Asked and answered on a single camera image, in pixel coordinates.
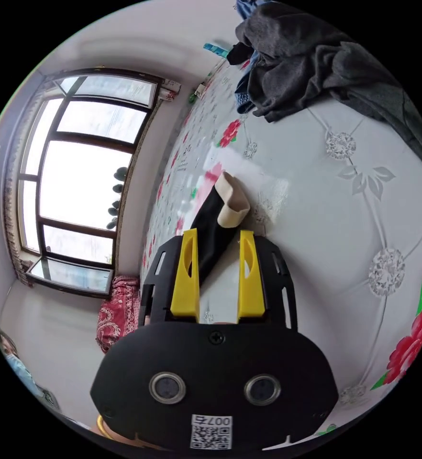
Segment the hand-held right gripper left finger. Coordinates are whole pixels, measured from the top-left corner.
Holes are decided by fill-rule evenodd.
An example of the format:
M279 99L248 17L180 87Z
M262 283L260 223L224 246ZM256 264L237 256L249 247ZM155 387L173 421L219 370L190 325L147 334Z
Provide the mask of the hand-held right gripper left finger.
M174 318L200 317L198 233L183 233L170 311Z

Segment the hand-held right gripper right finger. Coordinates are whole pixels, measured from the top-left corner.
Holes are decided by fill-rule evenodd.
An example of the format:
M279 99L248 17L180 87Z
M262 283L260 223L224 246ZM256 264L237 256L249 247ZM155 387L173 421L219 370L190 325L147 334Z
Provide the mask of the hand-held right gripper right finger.
M261 319L265 301L254 233L240 232L237 319Z

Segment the person's right hand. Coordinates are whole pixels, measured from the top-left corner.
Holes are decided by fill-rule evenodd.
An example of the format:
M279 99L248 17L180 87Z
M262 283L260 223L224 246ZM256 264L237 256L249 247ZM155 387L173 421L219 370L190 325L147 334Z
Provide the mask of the person's right hand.
M113 441L124 443L130 446L135 446L135 447L140 447L140 448L146 447L145 444L142 441L140 441L138 438L135 438L134 440L130 440L112 431L108 427L108 425L105 423L101 415L98 415L96 424L90 428L90 431L97 435L105 437L107 439L111 439Z

